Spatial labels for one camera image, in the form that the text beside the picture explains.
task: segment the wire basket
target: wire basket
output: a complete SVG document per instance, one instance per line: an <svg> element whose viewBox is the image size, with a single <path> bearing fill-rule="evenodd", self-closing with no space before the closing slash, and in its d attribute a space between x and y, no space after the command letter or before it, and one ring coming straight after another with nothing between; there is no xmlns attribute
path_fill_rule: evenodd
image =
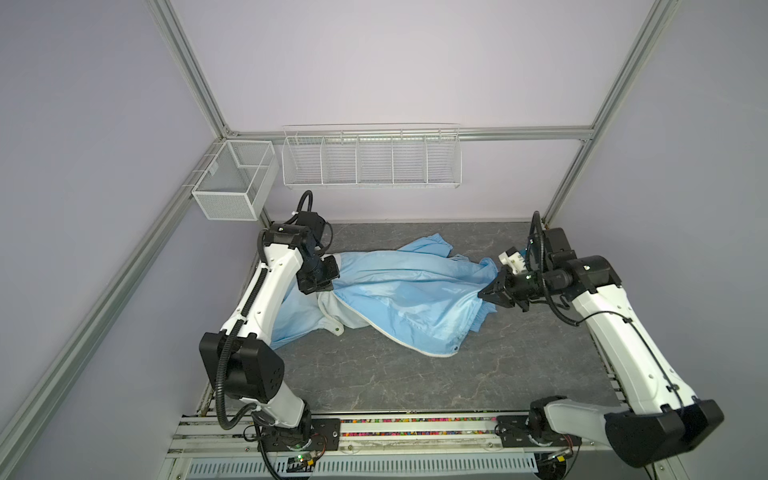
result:
<svg viewBox="0 0 768 480"><path fill-rule="evenodd" d="M227 140L192 194L210 220L258 220L279 169L272 142Z"/></svg>
<svg viewBox="0 0 768 480"><path fill-rule="evenodd" d="M287 135L283 182L302 188L457 187L458 128Z"/></svg>

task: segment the white mesh basket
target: white mesh basket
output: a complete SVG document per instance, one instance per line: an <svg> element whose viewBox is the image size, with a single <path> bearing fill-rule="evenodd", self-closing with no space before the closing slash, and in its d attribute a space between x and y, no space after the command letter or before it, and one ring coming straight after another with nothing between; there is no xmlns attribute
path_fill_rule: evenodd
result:
<svg viewBox="0 0 768 480"><path fill-rule="evenodd" d="M462 182L458 128L287 135L283 181L302 188L457 187Z"/></svg>
<svg viewBox="0 0 768 480"><path fill-rule="evenodd" d="M227 140L192 194L210 220L258 220L278 170L272 142Z"/></svg>

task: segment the aluminum frame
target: aluminum frame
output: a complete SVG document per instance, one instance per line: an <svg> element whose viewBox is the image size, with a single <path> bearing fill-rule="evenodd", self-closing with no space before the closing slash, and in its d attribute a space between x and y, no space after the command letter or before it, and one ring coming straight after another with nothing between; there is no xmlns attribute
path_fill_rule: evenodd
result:
<svg viewBox="0 0 768 480"><path fill-rule="evenodd" d="M131 298L144 274L157 258L171 234L181 222L192 201L191 189L210 163L211 150L224 139L271 140L278 144L284 139L283 132L232 132L226 124L214 99L210 86L194 57L194 53L180 27L178 17L170 0L147 0L149 9L156 19L161 34L187 79L190 89L208 120L214 135L219 138L190 173L171 202L142 238L127 262L120 268L107 289L91 308L80 326L75 330L63 350L48 368L16 412L10 423L0 434L0 480L10 478L30 452L35 441L55 414L74 382L93 356L102 339L120 315ZM464 128L461 141L493 140L555 140L578 139L584 144L568 169L547 209L547 222L557 214L585 164L589 161L594 146L604 134L610 120L629 91L632 81L642 69L660 33L669 24L677 10L679 0L656 0L647 16L640 34L635 39L630 54L622 66L595 122L589 127L511 127L511 128ZM269 221L266 211L260 215L263 222ZM164 471L174 472L178 465L166 462Z"/></svg>

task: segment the black mounting plate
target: black mounting plate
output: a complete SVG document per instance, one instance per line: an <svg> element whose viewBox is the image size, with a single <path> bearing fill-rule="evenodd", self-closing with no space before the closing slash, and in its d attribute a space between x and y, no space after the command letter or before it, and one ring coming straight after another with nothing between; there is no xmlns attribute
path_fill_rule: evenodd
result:
<svg viewBox="0 0 768 480"><path fill-rule="evenodd" d="M287 445L283 444L277 438L277 434L274 430L265 429L265 439L262 445L268 452L295 452L296 450L289 449ZM339 419L312 419L312 443L305 449L301 449L302 452L308 452L310 450L323 450L323 443L325 439L328 439L328 445L326 445L326 452L339 449L339 439L341 438L341 420Z"/></svg>
<svg viewBox="0 0 768 480"><path fill-rule="evenodd" d="M511 447L538 447L528 437L526 421L528 415L500 415L496 417L498 423L496 434L502 439L502 446L506 449ZM581 438L571 435L571 441L574 447L581 445ZM546 443L552 442L553 447L567 447L568 441L559 433L549 433Z"/></svg>

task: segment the mesh basket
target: mesh basket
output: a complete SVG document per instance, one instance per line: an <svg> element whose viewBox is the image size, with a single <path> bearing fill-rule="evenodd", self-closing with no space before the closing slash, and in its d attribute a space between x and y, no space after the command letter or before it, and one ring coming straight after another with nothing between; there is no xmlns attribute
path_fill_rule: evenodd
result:
<svg viewBox="0 0 768 480"><path fill-rule="evenodd" d="M227 140L192 194L210 220L258 220L278 170L272 142Z"/></svg>
<svg viewBox="0 0 768 480"><path fill-rule="evenodd" d="M458 129L287 136L283 181L288 187L457 187L462 182Z"/></svg>

